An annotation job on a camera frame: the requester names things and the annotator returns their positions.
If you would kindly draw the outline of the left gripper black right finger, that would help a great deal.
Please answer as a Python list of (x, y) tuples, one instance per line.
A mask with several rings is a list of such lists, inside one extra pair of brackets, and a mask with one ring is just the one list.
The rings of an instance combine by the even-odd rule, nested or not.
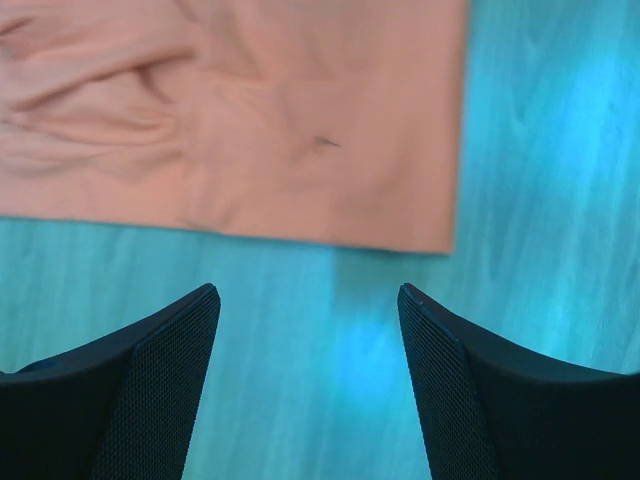
[(411, 284), (397, 298), (435, 479), (635, 479), (639, 378), (517, 345)]

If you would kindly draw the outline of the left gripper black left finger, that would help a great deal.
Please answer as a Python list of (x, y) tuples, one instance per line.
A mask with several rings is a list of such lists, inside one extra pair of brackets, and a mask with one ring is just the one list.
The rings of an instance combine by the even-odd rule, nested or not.
[(219, 314), (207, 283), (111, 334), (2, 374), (2, 478), (181, 478)]

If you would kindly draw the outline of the orange t-shirt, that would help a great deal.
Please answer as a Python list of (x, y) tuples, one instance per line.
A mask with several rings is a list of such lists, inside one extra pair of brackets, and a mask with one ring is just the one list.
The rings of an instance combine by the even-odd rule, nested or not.
[(1, 212), (448, 253), (464, 1), (5, 1)]

